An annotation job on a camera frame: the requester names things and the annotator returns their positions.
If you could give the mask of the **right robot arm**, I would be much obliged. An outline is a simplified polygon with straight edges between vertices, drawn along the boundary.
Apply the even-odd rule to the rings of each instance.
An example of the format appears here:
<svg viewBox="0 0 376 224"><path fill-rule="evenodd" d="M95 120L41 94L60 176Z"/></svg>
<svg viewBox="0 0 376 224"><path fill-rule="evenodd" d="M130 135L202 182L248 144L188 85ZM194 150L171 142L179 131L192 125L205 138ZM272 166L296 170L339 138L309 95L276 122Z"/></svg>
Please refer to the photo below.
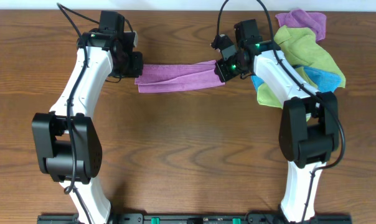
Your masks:
<svg viewBox="0 0 376 224"><path fill-rule="evenodd" d="M344 145L337 98L306 82L273 39L264 41L256 20L234 26L235 41L216 33L211 43L222 58L215 64L221 82L253 75L264 81L282 105L279 146L288 176L274 223L320 223L314 201L320 175L331 167L331 154Z"/></svg>

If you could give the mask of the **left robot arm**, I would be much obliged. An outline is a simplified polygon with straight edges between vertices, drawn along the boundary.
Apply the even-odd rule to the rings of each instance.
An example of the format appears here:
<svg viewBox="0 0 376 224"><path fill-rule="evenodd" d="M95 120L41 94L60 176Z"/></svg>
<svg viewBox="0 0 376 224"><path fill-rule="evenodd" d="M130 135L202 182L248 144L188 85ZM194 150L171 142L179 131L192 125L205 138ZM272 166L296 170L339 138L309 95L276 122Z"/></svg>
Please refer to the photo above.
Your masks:
<svg viewBox="0 0 376 224"><path fill-rule="evenodd" d="M77 60L68 83L48 113L36 113L32 133L39 169L58 182L78 210L76 215L40 215L38 223L112 223L111 202L98 173L102 147L93 114L110 77L138 78L143 55L133 49L138 34L125 30L129 21L102 11L98 27L78 33Z"/></svg>

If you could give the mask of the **purple microfiber cloth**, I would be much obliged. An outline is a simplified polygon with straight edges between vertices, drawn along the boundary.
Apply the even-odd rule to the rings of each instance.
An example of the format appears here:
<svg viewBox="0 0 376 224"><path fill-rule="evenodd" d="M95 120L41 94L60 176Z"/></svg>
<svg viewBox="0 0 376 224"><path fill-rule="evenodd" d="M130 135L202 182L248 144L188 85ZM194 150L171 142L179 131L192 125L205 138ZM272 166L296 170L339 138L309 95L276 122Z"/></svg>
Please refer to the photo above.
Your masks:
<svg viewBox="0 0 376 224"><path fill-rule="evenodd" d="M144 65L135 79L140 93L201 90L224 85L215 73L215 60L190 65Z"/></svg>

